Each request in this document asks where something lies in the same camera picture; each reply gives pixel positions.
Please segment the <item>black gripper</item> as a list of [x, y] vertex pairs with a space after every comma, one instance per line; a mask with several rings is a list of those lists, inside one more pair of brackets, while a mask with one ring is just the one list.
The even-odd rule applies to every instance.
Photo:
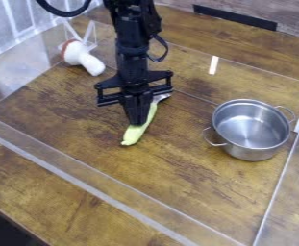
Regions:
[[148, 70], [147, 50], [131, 51], [118, 47], [116, 74], [95, 85], [96, 103], [99, 106], [122, 103], [130, 124], [143, 125], [148, 119], [152, 96], [172, 90], [172, 76], [170, 70]]

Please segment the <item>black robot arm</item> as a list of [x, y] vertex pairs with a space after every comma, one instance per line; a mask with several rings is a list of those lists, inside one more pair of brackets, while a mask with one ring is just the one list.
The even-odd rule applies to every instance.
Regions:
[[148, 71], [148, 61], [162, 62], [168, 54], [154, 58], [148, 54], [154, 38], [164, 48], [167, 42], [158, 35], [160, 21], [152, 0], [104, 0], [116, 30], [116, 74], [98, 83], [98, 105], [120, 103], [131, 125], [144, 125], [152, 97], [172, 91], [174, 72]]

